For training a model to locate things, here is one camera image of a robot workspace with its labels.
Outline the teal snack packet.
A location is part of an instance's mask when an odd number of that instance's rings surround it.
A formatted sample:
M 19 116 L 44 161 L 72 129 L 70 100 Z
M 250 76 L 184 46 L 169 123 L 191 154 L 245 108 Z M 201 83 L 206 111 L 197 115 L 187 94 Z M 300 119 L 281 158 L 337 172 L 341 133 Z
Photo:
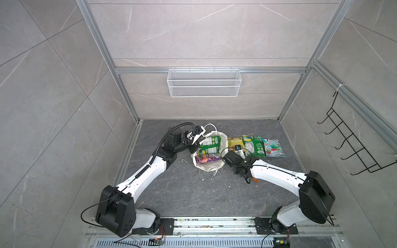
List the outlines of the teal snack packet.
M 267 157 L 280 158 L 284 157 L 285 153 L 278 139 L 262 139 L 264 151 Z

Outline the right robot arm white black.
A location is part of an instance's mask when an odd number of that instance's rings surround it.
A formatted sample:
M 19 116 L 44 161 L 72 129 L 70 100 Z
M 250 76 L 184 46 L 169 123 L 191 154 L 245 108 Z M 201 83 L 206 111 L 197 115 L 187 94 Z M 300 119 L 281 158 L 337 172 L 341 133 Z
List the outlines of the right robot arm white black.
M 285 234 L 295 224 L 308 220 L 317 224 L 328 222 L 334 226 L 330 211 L 336 197 L 319 173 L 312 170 L 306 174 L 294 172 L 257 157 L 242 158 L 233 151 L 226 153 L 222 161 L 248 184 L 252 180 L 264 180 L 299 197 L 288 206 L 278 207 L 267 223 L 264 219 L 256 218 L 258 228 L 269 228 L 271 233 Z

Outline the white floral paper bag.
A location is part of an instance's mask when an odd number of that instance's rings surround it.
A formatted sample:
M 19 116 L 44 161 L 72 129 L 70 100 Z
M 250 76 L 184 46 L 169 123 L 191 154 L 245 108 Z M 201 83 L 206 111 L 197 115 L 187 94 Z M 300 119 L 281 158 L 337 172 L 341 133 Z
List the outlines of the white floral paper bag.
M 207 137 L 212 137 L 212 136 L 220 136 L 221 137 L 221 145 L 220 145 L 220 151 L 218 153 L 218 155 L 220 157 L 222 157 L 222 154 L 224 154 L 227 150 L 228 150 L 228 141 L 227 141 L 227 136 L 218 131 L 218 129 L 216 128 L 216 126 L 214 124 L 206 124 L 204 126 L 206 132 L 204 133 L 204 139 L 202 141 L 199 141 L 200 145 L 203 143 L 203 141 L 207 138 Z M 221 160 L 216 161 L 216 162 L 209 162 L 209 163 L 204 163 L 204 164 L 198 164 L 196 163 L 195 157 L 197 156 L 197 152 L 191 155 L 192 161 L 193 161 L 193 165 L 203 171 L 206 172 L 214 172 L 214 174 L 216 174 L 216 172 L 222 168 L 225 163 Z

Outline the green Fox's candy bag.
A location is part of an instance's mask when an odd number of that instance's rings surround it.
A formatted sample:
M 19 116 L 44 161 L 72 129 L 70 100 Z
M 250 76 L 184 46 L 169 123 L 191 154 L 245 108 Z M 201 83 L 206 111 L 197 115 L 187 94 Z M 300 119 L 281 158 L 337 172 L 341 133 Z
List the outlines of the green Fox's candy bag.
M 266 157 L 264 145 L 261 136 L 243 135 L 243 144 L 245 146 L 245 156 L 255 156 L 259 158 Z

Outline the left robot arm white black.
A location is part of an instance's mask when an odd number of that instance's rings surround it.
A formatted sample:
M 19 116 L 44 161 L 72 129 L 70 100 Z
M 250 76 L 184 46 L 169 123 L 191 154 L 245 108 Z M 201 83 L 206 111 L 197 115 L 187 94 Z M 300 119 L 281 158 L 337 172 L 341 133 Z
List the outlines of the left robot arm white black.
M 205 139 L 205 130 L 195 127 L 192 132 L 179 129 L 166 134 L 150 159 L 131 177 L 117 186 L 106 186 L 100 196 L 95 221 L 119 237 L 139 229 L 155 234 L 160 228 L 160 214 L 150 210 L 136 209 L 135 203 L 143 191 L 177 158 L 181 151 L 197 151 Z

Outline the yellow chips snack bag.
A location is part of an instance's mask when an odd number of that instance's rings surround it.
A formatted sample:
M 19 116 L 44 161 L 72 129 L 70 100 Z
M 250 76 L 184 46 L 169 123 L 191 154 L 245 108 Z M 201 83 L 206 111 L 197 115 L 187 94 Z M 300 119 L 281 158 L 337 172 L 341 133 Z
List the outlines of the yellow chips snack bag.
M 243 150 L 245 150 L 245 145 L 244 145 L 243 139 L 241 137 L 229 137 L 227 139 L 227 141 L 228 141 L 229 150 L 234 151 L 233 146 L 235 146 L 237 144 L 240 144 L 242 146 Z

